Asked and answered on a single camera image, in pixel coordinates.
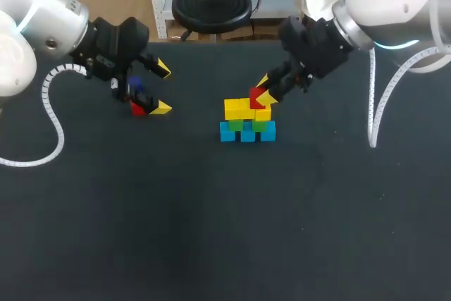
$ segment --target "green block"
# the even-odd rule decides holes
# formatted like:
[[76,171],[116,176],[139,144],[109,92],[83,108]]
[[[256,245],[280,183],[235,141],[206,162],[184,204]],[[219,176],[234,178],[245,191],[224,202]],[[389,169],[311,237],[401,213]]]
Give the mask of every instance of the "green block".
[[252,121],[252,132],[266,132],[268,121]]
[[228,122],[228,129],[230,132],[242,132],[245,128],[243,120],[230,120]]

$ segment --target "blue block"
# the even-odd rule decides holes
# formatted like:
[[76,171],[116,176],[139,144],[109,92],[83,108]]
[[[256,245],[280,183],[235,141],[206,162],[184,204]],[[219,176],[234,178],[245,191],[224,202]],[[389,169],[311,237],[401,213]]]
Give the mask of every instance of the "blue block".
[[276,141],[276,122],[268,121],[268,127],[266,132],[261,132],[260,134],[261,141]]
[[219,131],[221,132],[221,142],[235,141],[235,132],[228,128],[228,122],[219,123]]
[[255,132],[252,131],[250,121],[245,121],[244,130],[241,132],[241,142],[255,142]]

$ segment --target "stool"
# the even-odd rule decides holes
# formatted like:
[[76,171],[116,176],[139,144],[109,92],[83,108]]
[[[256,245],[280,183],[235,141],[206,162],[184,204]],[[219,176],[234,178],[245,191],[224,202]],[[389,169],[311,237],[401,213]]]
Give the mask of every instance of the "stool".
[[261,0],[252,9],[252,0],[173,0],[174,19],[187,31],[180,41],[184,42],[191,32],[216,35],[230,32],[250,23],[251,15],[258,11]]

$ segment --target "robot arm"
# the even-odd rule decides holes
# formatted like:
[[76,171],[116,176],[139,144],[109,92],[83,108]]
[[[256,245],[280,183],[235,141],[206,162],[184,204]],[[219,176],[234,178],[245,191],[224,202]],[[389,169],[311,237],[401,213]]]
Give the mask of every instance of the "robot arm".
[[111,81],[116,99],[130,100],[145,113],[162,112],[162,102],[128,82],[134,61],[161,78],[171,74],[145,53],[148,41],[149,29],[137,19],[117,27],[102,18],[91,23],[88,8],[77,0],[0,0],[0,108],[30,84],[38,51],[54,59],[69,54],[87,69],[87,78]]
[[259,83],[267,91],[261,104],[279,102],[293,87],[307,90],[314,78],[323,78],[347,61],[355,49],[375,45],[391,52],[398,64],[431,47],[435,54],[415,63],[411,72],[427,73],[451,61],[445,44],[451,43],[449,0],[339,0],[329,21],[288,18],[279,36],[290,55],[290,67],[269,72]]

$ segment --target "yellow block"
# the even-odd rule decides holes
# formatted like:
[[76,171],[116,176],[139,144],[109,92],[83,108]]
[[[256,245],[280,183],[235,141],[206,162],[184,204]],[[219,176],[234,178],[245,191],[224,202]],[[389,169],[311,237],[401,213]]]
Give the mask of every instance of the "yellow block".
[[255,110],[251,109],[251,99],[240,99],[240,120],[254,120]]
[[264,109],[255,110],[255,121],[270,121],[271,105],[266,105]]
[[239,99],[224,100],[224,118],[226,120],[240,120],[241,106]]
[[278,101],[275,100],[272,95],[269,94],[269,90],[267,90],[265,93],[263,93],[260,97],[257,98],[257,101],[261,105],[271,105],[271,104],[277,104]]
[[166,114],[171,109],[172,109],[172,107],[170,107],[169,105],[165,104],[161,100],[158,100],[158,108],[156,108],[152,112],[150,112],[149,115],[150,114]]

